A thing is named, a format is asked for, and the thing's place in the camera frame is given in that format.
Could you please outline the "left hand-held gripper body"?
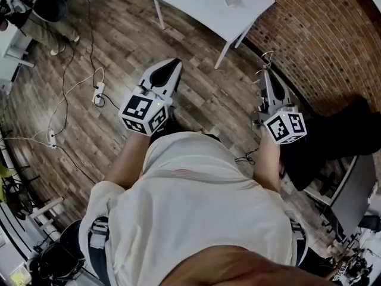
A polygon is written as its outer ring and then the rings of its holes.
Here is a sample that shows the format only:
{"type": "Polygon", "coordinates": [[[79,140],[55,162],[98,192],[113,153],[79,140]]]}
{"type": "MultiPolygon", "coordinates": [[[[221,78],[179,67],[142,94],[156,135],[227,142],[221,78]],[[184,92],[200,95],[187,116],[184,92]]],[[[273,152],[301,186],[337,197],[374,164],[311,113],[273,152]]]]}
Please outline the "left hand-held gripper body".
{"type": "Polygon", "coordinates": [[[138,85],[124,97],[118,116],[126,129],[152,136],[169,118],[173,100],[138,85]]]}

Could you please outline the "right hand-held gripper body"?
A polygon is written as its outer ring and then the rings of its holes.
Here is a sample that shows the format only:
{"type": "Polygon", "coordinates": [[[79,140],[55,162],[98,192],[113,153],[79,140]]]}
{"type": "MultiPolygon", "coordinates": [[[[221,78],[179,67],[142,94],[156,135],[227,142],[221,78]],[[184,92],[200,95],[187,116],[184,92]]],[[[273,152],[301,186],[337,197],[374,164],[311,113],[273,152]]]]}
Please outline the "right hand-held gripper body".
{"type": "Polygon", "coordinates": [[[273,101],[254,113],[252,128],[264,126],[275,144],[290,144],[307,135],[304,117],[295,104],[279,104],[273,101]]]}

